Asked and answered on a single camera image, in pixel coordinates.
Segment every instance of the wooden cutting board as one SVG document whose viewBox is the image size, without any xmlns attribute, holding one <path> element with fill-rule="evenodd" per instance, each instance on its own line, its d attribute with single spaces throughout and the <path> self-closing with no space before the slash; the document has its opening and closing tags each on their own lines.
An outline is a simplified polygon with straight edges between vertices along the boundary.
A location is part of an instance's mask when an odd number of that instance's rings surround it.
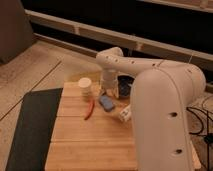
<svg viewBox="0 0 213 171">
<path fill-rule="evenodd" d="M 107 113 L 98 103 L 99 85 L 93 83 L 95 108 L 84 120 L 89 102 L 77 82 L 67 82 L 59 104 L 47 156 L 46 171 L 135 171 L 137 162 L 131 121 L 116 117 L 129 100 L 113 99 L 116 108 Z M 200 162 L 192 145 L 195 168 Z"/>
</svg>

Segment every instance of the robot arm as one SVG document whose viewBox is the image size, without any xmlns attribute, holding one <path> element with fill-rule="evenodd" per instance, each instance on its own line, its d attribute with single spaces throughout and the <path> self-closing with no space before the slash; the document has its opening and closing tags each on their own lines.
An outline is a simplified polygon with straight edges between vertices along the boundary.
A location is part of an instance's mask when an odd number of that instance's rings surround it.
<svg viewBox="0 0 213 171">
<path fill-rule="evenodd" d="M 135 77 L 130 103 L 139 171 L 193 171 L 186 106 L 205 89 L 202 71 L 191 64 L 123 57 L 112 48 L 97 54 L 101 85 L 117 85 L 117 72 Z"/>
</svg>

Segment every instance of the gray floor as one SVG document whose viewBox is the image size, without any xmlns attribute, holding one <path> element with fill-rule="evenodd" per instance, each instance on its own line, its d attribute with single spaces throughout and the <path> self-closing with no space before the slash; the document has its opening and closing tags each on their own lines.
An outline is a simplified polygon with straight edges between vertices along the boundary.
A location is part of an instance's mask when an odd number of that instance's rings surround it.
<svg viewBox="0 0 213 171">
<path fill-rule="evenodd" d="M 10 63 L 0 65 L 0 171 L 5 169 L 23 95 L 31 90 L 62 87 L 72 75 L 99 70 L 94 58 L 42 41 Z M 206 93 L 192 105 L 199 107 L 209 95 Z M 208 100 L 206 108 L 213 111 L 213 98 Z M 189 115 L 189 125 L 190 129 L 199 127 L 192 115 Z M 202 138 L 193 136 L 192 140 L 200 159 L 205 162 Z"/>
</svg>

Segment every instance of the white cup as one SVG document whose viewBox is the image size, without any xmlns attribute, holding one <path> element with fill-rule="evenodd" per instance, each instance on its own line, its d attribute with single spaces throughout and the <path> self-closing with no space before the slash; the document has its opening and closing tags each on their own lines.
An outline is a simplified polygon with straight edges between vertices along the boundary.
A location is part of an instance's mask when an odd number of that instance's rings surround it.
<svg viewBox="0 0 213 171">
<path fill-rule="evenodd" d="M 88 96 L 91 94 L 92 81 L 90 78 L 83 77 L 78 81 L 78 86 L 81 88 L 83 96 Z"/>
</svg>

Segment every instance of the red pepper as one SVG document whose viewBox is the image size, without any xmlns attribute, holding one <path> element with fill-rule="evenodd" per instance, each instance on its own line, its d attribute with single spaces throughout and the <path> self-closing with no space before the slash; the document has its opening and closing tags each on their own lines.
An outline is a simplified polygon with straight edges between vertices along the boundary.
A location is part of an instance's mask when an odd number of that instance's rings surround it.
<svg viewBox="0 0 213 171">
<path fill-rule="evenodd" d="M 86 113 L 86 116 L 85 116 L 84 120 L 87 120 L 87 119 L 90 118 L 90 116 L 91 116 L 92 113 L 93 113 L 94 107 L 95 107 L 95 100 L 92 98 L 92 99 L 90 100 L 89 107 L 88 107 L 88 111 L 87 111 L 87 113 Z"/>
</svg>

